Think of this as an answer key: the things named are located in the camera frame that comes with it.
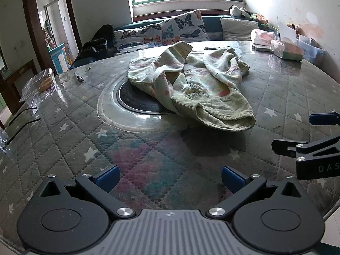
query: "grey ribbed panel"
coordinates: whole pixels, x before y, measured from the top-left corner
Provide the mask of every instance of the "grey ribbed panel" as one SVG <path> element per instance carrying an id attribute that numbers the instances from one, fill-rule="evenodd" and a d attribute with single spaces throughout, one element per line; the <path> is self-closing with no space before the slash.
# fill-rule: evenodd
<path id="1" fill-rule="evenodd" d="M 210 220 L 198 210 L 142 210 L 119 220 L 108 235 L 79 255 L 255 255 L 239 242 L 223 221 Z"/>

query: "blue sofa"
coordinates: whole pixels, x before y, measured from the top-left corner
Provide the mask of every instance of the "blue sofa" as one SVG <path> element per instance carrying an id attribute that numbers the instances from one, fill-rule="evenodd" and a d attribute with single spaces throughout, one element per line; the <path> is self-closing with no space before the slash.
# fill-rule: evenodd
<path id="1" fill-rule="evenodd" d="M 221 17 L 257 21 L 260 29 L 274 32 L 275 34 L 277 34 L 276 30 L 273 30 L 271 27 L 267 26 L 266 24 L 261 23 L 257 19 L 240 18 L 240 17 L 232 17 L 232 16 L 224 16 L 224 15 L 202 15 L 205 29 L 211 41 L 223 40 L 222 25 L 221 25 L 221 20 L 220 20 Z M 141 28 L 141 27 L 144 27 L 150 24 L 157 24 L 167 19 L 168 18 L 158 18 L 158 19 L 145 20 L 141 22 L 135 22 L 135 23 L 131 23 L 131 24 L 116 28 L 116 30 L 130 30 L 130 29 Z M 71 69 L 74 69 L 74 68 L 77 68 L 77 67 L 95 62 L 95 61 L 96 59 L 93 57 L 83 58 L 83 59 L 75 61 Z"/>

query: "orange butterfly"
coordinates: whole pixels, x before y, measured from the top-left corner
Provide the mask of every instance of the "orange butterfly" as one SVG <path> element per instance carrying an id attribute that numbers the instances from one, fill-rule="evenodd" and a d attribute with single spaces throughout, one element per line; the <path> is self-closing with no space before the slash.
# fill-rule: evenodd
<path id="1" fill-rule="evenodd" d="M 202 19 L 202 14 L 200 10 L 195 10 L 194 13 L 197 15 L 198 19 Z"/>
<path id="2" fill-rule="evenodd" d="M 147 44 L 150 42 L 161 42 L 160 36 L 156 35 L 155 37 L 152 37 L 152 38 L 148 38 L 148 37 L 144 38 L 144 44 Z"/>
<path id="3" fill-rule="evenodd" d="M 174 39 L 163 41 L 163 45 L 174 45 L 175 43 L 180 41 L 181 41 L 180 37 L 174 37 Z"/>

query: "pillow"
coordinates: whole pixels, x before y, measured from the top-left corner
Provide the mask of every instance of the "pillow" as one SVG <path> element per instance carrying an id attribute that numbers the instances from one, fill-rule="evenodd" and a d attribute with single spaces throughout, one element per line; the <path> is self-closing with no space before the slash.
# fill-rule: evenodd
<path id="1" fill-rule="evenodd" d="M 178 15 L 160 23 L 162 29 L 162 44 L 173 45 L 179 41 L 208 41 L 200 10 Z"/>
<path id="2" fill-rule="evenodd" d="M 255 21 L 233 18 L 220 18 L 220 20 L 224 40 L 251 41 L 250 33 L 252 30 L 259 29 Z"/>
<path id="3" fill-rule="evenodd" d="M 163 46 L 161 39 L 160 24 L 151 24 L 138 29 L 115 31 L 115 47 L 119 52 L 115 56 Z"/>

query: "window sill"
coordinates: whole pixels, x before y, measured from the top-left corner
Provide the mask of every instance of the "window sill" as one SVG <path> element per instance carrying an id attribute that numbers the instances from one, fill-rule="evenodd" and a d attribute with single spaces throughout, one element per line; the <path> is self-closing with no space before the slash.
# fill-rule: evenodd
<path id="1" fill-rule="evenodd" d="M 244 7 L 246 3 L 230 0 L 167 0 L 135 5 L 133 16 L 173 10 L 217 9 L 229 10 L 232 5 Z"/>

